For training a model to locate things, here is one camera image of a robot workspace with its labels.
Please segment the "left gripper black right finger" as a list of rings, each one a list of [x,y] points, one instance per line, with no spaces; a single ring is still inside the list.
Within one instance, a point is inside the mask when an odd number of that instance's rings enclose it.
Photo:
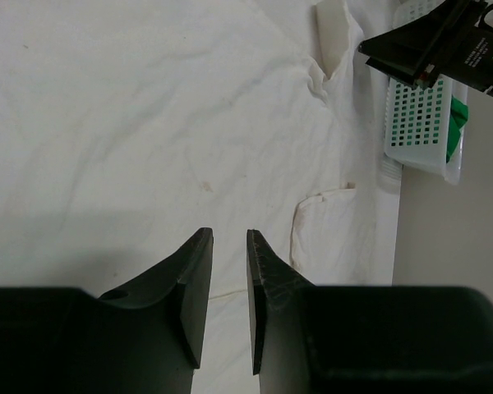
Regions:
[[[493,304],[457,286],[317,286],[246,235],[263,393],[493,393]]]

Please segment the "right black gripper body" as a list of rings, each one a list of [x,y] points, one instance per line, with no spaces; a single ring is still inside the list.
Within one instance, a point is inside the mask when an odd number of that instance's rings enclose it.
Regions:
[[[493,2],[462,1],[440,73],[493,98]]]

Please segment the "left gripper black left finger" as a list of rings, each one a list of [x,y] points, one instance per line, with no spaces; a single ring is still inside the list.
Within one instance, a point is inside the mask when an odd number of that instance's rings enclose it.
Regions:
[[[0,288],[0,393],[188,393],[200,367],[213,232],[93,297]]]

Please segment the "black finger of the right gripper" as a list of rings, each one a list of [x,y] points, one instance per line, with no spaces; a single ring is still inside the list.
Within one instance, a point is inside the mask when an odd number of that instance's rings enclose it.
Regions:
[[[406,25],[362,41],[358,51],[368,56],[368,66],[411,88],[428,89],[486,9],[486,1],[444,1]]]

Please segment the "white t-shirt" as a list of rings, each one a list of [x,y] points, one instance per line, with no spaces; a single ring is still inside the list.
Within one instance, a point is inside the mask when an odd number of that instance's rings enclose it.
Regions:
[[[302,1],[0,1],[0,286],[100,295],[214,233],[196,393],[256,393],[246,234],[373,168]]]

